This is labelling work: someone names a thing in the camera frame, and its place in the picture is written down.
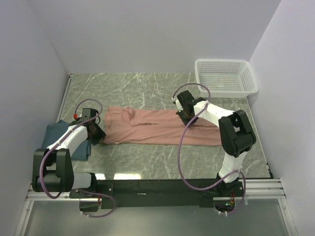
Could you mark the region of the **pink t shirt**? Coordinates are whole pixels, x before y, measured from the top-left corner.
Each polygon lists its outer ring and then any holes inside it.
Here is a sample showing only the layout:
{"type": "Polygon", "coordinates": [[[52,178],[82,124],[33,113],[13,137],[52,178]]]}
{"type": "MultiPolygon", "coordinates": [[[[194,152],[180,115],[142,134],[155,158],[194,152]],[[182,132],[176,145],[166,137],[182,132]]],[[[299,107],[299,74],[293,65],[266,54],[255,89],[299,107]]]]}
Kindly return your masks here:
{"type": "MultiPolygon", "coordinates": [[[[104,117],[105,144],[178,145],[185,128],[175,110],[140,110],[109,106],[104,117]]],[[[182,142],[189,146],[221,146],[219,128],[199,118],[182,142]]]]}

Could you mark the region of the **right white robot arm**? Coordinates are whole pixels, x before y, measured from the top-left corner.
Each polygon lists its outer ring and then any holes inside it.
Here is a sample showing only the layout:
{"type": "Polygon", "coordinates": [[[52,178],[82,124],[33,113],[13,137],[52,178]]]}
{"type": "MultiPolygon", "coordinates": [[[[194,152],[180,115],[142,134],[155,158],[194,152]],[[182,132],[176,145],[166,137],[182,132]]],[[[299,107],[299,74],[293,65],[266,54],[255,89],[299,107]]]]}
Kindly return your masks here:
{"type": "Polygon", "coordinates": [[[224,159],[218,173],[216,191],[221,196],[229,195],[233,191],[232,182],[239,177],[245,156],[256,143],[256,136],[246,112],[221,108],[202,97],[195,99],[188,90],[173,96],[172,100],[178,109],[177,115],[185,125],[179,147],[188,128],[199,118],[219,129],[224,159]]]}

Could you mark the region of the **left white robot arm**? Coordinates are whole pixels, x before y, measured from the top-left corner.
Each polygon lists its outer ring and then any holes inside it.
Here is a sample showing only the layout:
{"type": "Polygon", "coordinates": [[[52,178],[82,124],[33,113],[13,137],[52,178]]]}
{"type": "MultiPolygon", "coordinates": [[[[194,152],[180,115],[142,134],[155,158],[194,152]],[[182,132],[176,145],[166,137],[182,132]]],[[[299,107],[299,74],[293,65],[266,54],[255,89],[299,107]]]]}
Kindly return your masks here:
{"type": "Polygon", "coordinates": [[[106,137],[96,120],[99,111],[84,108],[82,115],[74,115],[74,121],[54,143],[39,148],[33,155],[32,188],[35,192],[68,192],[80,188],[88,198],[98,193],[98,184],[90,173],[73,172],[71,156],[79,146],[88,141],[97,145],[106,137]]]}

